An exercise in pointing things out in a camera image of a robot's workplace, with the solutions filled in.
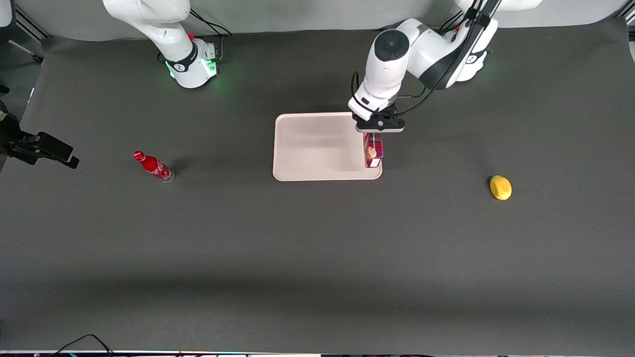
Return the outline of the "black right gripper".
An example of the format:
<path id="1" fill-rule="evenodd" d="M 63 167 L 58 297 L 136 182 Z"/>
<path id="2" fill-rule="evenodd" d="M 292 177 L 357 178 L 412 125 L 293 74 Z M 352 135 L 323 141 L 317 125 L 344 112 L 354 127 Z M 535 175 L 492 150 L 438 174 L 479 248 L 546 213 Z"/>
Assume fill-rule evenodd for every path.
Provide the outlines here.
<path id="1" fill-rule="evenodd" d="M 73 155 L 73 147 L 54 136 L 45 132 L 34 135 L 23 131 L 18 117 L 10 113 L 4 102 L 0 102 L 0 149 L 3 155 L 30 165 L 36 164 L 40 158 L 77 169 L 80 162 Z"/>

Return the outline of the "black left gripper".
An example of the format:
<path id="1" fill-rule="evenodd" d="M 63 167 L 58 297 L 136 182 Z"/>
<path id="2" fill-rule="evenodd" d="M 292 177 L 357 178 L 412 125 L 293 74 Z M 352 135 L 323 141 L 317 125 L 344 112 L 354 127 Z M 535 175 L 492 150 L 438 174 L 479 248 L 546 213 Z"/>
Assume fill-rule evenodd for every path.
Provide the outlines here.
<path id="1" fill-rule="evenodd" d="M 361 125 L 379 125 L 379 122 L 386 122 L 393 120 L 397 116 L 397 109 L 395 106 L 388 106 L 382 110 L 376 109 L 373 111 L 362 110 L 363 115 L 359 115 L 356 112 L 352 113 L 352 118 Z"/>

